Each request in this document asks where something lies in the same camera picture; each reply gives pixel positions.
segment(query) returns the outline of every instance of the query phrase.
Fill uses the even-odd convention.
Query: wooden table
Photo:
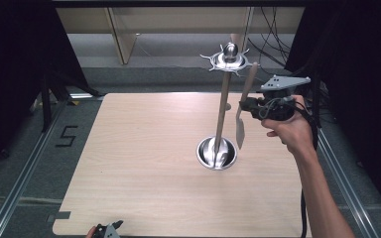
[[[54,232],[83,235],[121,219],[120,236],[300,237],[296,163],[250,113],[242,112],[246,138],[231,168],[199,163],[196,147],[215,134],[219,99],[106,95],[60,209],[70,217],[56,220]],[[229,94],[223,131],[236,148],[239,99]]]

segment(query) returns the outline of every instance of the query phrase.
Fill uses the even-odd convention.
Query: forearm
[[[315,150],[295,153],[313,237],[354,237],[330,194]]]

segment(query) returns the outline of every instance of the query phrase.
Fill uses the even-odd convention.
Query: human hand
[[[86,234],[85,238],[92,238],[92,235],[94,234],[95,229],[96,229],[95,226],[91,227],[91,229],[89,229],[88,233]]]
[[[297,102],[296,105],[304,109],[305,102],[303,97],[301,95],[293,95],[293,98]],[[268,137],[280,137],[281,141],[287,145],[289,152],[295,156],[315,150],[311,126],[298,111],[295,111],[293,117],[287,121],[264,119],[261,124],[265,128],[272,129],[272,131],[267,133]]]

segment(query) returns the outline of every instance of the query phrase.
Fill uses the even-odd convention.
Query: metal ornament
[[[248,51],[240,53],[236,44],[228,43],[225,48],[222,46],[220,47],[221,52],[212,57],[201,56],[205,59],[209,59],[211,62],[212,68],[210,71],[224,71],[224,78],[222,81],[216,134],[214,137],[208,137],[202,140],[196,149],[196,155],[199,162],[204,167],[215,171],[222,171],[230,168],[237,158],[237,150],[233,143],[230,140],[221,137],[225,111],[227,109],[231,73],[234,72],[238,74],[238,70],[252,65],[244,55]]]

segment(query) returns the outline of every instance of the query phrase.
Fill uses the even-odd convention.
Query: human arm
[[[92,235],[94,234],[95,229],[96,229],[95,226],[91,227],[91,229],[89,229],[88,233],[86,234],[85,238],[92,238]]]
[[[294,98],[304,105],[302,96]],[[265,119],[262,126],[272,129],[267,136],[280,137],[296,160],[313,237],[354,237],[330,194],[307,120],[295,112],[291,119],[284,122]]]

